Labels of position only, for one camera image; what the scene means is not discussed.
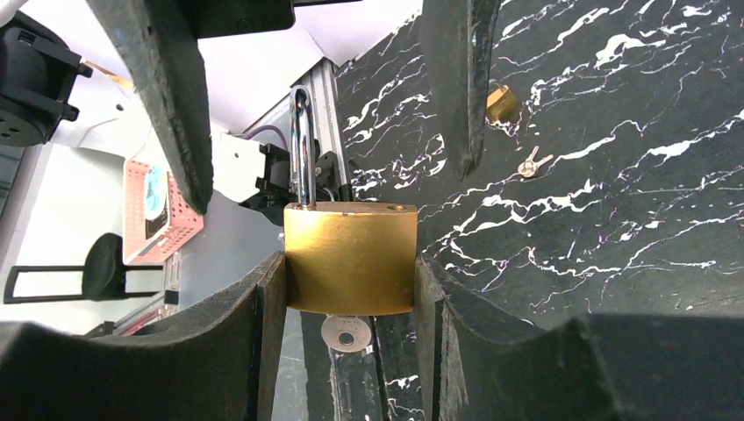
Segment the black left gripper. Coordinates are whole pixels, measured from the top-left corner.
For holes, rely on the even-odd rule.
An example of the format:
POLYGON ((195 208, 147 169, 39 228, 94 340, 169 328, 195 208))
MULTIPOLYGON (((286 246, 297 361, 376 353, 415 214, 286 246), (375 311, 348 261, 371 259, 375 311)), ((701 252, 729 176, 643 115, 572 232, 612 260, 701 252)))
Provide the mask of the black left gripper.
POLYGON ((197 39, 287 30, 295 24, 296 8, 353 1, 181 0, 179 7, 176 1, 125 0, 88 5, 131 73, 183 198, 205 214, 214 172, 197 39))

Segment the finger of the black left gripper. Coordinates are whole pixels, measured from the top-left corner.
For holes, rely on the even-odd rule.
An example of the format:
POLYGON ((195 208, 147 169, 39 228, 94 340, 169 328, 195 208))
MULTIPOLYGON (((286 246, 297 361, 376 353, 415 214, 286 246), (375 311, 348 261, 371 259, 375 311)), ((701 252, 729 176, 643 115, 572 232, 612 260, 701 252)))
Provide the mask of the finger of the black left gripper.
POLYGON ((499 0, 425 0, 418 40, 439 118, 447 162, 457 180, 483 155, 491 52, 499 0))

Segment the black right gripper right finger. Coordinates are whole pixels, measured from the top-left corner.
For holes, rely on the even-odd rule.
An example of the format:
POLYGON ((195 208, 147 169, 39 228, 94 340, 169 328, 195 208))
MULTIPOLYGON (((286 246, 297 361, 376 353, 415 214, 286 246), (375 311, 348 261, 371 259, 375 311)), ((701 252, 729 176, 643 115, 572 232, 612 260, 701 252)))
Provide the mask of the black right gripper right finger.
POLYGON ((430 420, 740 420, 741 318, 588 314, 543 330, 416 261, 430 420))

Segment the silver key pair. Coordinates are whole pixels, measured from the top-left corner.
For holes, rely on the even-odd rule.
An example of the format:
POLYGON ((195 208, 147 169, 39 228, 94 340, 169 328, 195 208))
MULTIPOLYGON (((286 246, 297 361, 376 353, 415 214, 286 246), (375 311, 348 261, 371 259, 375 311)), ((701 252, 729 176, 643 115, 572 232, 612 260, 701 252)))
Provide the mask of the silver key pair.
POLYGON ((528 157, 518 165, 518 174, 523 178, 532 178, 536 176, 540 168, 554 158, 552 154, 549 154, 536 160, 536 155, 539 152, 539 149, 539 146, 535 146, 528 157))

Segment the thin silver key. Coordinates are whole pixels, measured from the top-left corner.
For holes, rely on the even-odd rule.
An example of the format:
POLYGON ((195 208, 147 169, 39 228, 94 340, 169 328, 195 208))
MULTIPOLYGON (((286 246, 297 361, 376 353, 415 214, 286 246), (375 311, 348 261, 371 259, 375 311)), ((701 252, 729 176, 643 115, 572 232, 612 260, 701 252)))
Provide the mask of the thin silver key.
POLYGON ((329 316, 320 332, 325 343, 341 353, 360 352, 372 339, 370 327, 358 317, 329 316))

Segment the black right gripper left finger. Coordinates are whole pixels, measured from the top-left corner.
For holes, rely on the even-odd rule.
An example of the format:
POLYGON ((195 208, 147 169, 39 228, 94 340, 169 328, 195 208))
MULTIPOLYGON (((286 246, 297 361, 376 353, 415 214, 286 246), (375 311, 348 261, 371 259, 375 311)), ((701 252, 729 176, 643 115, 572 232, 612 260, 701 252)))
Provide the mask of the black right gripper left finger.
POLYGON ((285 256, 130 336, 1 325, 4 420, 268 420, 286 314, 285 256))

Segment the aluminium frame rail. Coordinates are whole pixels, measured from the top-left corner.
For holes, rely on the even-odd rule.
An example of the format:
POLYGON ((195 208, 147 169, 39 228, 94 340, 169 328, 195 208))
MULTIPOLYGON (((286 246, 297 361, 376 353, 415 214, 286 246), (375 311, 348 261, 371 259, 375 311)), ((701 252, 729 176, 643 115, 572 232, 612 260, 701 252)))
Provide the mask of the aluminium frame rail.
MULTIPOLYGON (((334 153, 337 158, 335 165, 337 175, 329 183, 329 189, 334 192, 336 199, 352 201, 354 194, 349 181, 336 104, 337 92, 334 75, 336 69, 337 67, 330 60, 323 58, 296 83, 304 85, 310 92, 314 135, 319 141, 319 153, 334 153)), ((289 137, 289 129, 290 100, 285 96, 239 136, 243 139, 255 139, 262 143, 283 146, 281 138, 289 137)))

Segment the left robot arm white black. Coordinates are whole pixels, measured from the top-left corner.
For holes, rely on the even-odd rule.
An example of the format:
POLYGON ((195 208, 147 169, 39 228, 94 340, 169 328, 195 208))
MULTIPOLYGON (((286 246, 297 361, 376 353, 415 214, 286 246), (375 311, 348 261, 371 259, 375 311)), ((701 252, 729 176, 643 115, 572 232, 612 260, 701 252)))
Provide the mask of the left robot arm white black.
MULTIPOLYGON (((261 190, 268 165, 255 149, 211 141, 200 39, 283 30, 296 1, 93 1, 90 8, 131 73, 176 184, 205 214, 214 191, 243 203, 261 190)), ((458 179, 483 155, 498 1, 426 1, 419 44, 440 118, 447 161, 458 179)))

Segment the small brass padlock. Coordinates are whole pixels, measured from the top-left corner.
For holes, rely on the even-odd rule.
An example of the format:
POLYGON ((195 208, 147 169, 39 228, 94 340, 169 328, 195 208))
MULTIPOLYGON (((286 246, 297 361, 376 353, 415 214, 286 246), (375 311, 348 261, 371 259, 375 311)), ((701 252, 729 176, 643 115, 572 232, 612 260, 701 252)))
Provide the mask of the small brass padlock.
POLYGON ((487 122, 494 125, 512 121, 519 108, 513 89, 498 82, 490 82, 489 89, 485 112, 487 122))

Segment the pink basket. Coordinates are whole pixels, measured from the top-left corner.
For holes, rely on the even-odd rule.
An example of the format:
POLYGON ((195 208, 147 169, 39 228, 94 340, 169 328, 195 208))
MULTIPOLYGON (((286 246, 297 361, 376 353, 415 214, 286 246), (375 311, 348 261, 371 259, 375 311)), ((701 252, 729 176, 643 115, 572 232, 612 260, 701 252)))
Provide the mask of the pink basket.
POLYGON ((123 185, 124 263, 162 263, 204 228, 167 170, 127 160, 123 185))

